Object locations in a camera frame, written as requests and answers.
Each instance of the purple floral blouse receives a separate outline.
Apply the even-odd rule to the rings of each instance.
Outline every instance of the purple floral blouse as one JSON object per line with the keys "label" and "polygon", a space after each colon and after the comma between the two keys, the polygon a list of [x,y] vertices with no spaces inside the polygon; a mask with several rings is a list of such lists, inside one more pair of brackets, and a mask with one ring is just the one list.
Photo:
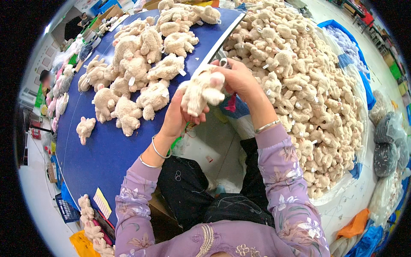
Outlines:
{"label": "purple floral blouse", "polygon": [[275,229],[248,221],[221,220],[198,224],[169,241],[155,243],[148,201],[160,168],[139,159],[128,169],[116,196],[115,256],[231,256],[328,257],[320,213],[310,203],[294,146],[282,125],[256,135],[259,168],[266,186],[268,210]]}

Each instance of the silver bangle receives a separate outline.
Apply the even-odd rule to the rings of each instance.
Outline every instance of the silver bangle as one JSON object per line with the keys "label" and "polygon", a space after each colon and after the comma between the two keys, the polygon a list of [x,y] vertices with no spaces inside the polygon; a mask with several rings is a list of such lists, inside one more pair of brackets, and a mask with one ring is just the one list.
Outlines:
{"label": "silver bangle", "polygon": [[256,129],[256,130],[254,131],[254,133],[258,134],[258,133],[261,132],[263,129],[268,128],[269,126],[274,125],[274,124],[277,124],[277,123],[281,123],[281,121],[280,121],[280,120],[275,120],[275,121],[273,121],[273,122],[271,122],[271,123],[268,123],[267,125],[264,125],[264,126],[262,126],[261,128]]}
{"label": "silver bangle", "polygon": [[149,168],[161,168],[161,166],[162,166],[162,165],[160,165],[160,166],[156,167],[156,166],[148,165],[147,163],[143,162],[143,160],[141,159],[141,155],[139,156],[139,158],[140,158],[141,163],[144,164],[145,166],[149,167]]}
{"label": "silver bangle", "polygon": [[157,135],[154,135],[154,136],[151,138],[151,143],[153,144],[154,151],[155,151],[158,155],[160,155],[160,157],[162,157],[162,158],[164,158],[164,159],[170,158],[170,157],[171,157],[171,149],[170,149],[170,154],[169,154],[168,156],[162,156],[162,155],[157,151],[157,149],[155,148],[155,145],[154,145],[154,138],[155,138],[155,136],[157,136]]}

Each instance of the floral sleeve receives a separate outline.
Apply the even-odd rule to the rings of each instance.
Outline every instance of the floral sleeve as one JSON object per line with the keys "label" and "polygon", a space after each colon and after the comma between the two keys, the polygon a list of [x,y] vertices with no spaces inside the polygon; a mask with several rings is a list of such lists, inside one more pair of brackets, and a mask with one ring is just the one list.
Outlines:
{"label": "floral sleeve", "polygon": [[130,257],[155,243],[148,201],[157,186],[161,169],[135,161],[127,170],[120,194],[115,197],[115,256]]}
{"label": "floral sleeve", "polygon": [[330,256],[320,214],[309,201],[307,183],[290,136],[279,125],[257,135],[256,140],[268,210],[278,236],[296,256]]}

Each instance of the worker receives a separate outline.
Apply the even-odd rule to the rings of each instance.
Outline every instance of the worker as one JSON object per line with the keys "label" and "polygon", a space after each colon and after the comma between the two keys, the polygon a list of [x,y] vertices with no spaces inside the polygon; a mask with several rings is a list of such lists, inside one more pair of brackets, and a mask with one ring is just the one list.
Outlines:
{"label": "worker", "polygon": [[82,15],[80,17],[81,17],[81,21],[78,23],[78,25],[83,27],[83,28],[88,24],[89,21],[94,19],[94,18],[88,16],[87,13],[85,13],[85,12],[82,13]]}
{"label": "worker", "polygon": [[44,97],[46,97],[47,93],[50,92],[50,84],[51,84],[51,73],[44,69],[40,73],[40,82],[42,86],[42,93]]}
{"label": "worker", "polygon": [[[215,71],[225,76],[227,92],[247,103],[256,133],[240,142],[247,153],[240,194],[213,198],[196,161],[168,155],[186,122],[205,122],[209,111],[205,107],[199,117],[189,117],[177,90],[159,133],[128,169],[115,198],[116,256],[330,256],[290,136],[251,72],[228,60],[231,69]],[[184,231],[159,244],[148,207],[157,184]]]}

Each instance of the blue table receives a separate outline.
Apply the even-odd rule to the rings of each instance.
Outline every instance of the blue table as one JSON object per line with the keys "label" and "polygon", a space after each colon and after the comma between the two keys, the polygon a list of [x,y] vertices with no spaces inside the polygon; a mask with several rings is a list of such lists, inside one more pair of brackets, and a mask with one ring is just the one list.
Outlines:
{"label": "blue table", "polygon": [[[220,25],[204,23],[202,26],[196,24],[191,27],[190,30],[200,42],[195,46],[193,53],[188,54],[185,59],[184,70],[187,75],[178,75],[170,81],[170,99],[181,82],[189,80],[200,65],[212,59],[224,40],[244,17],[244,13],[236,10],[219,9],[219,11],[222,20]],[[125,19],[122,24],[127,25],[137,18],[144,20],[147,16],[154,17],[158,14],[158,10],[135,14]],[[116,28],[113,32],[104,35],[86,64],[97,54],[100,58],[105,58],[106,63],[111,63],[114,55],[114,47],[111,43],[118,31],[119,28]],[[82,116],[86,118],[96,116],[94,105],[91,104],[95,95],[93,88],[87,92],[78,92],[79,78],[85,71],[86,69],[82,67],[74,76],[70,86],[68,92],[70,100],[58,124],[56,154],[64,181],[76,204],[80,196],[88,194],[92,207],[98,208],[92,198],[99,187],[113,211],[109,221],[116,225],[114,198],[120,192],[123,176],[151,143],[151,137],[159,132],[167,107],[156,112],[154,120],[146,121],[141,118],[141,127],[137,130],[139,132],[137,136],[134,132],[132,136],[126,137],[121,129],[116,128],[116,119],[104,124],[97,122],[91,137],[87,138],[87,144],[83,146],[76,132],[77,124]],[[131,100],[135,101],[139,95],[139,92],[132,93]]]}

